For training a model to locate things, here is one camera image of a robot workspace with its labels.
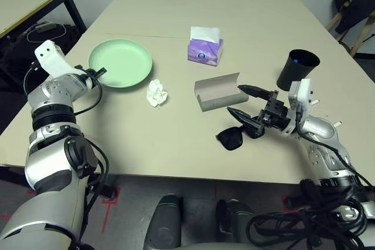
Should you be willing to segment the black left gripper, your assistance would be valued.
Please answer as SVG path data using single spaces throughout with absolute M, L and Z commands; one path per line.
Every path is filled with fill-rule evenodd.
M 100 83 L 97 78 L 100 78 L 107 72 L 104 67 L 96 71 L 93 69 L 84 69 L 82 65 L 76 65 L 74 69 L 77 70 L 77 73 L 74 75 L 74 84 L 81 90 L 99 88 Z

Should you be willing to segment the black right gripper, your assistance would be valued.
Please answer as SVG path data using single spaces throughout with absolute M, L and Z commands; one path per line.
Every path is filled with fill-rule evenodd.
M 243 125 L 249 137 L 252 139 L 262 137 L 265 134 L 265 126 L 283 131 L 289 125 L 291 119 L 287 117 L 288 108 L 277 98 L 277 90 L 267 91 L 253 85 L 238 85 L 237 88 L 249 96 L 261 98 L 267 102 L 258 117 L 251 117 L 239 109 L 227 107 L 228 112 Z

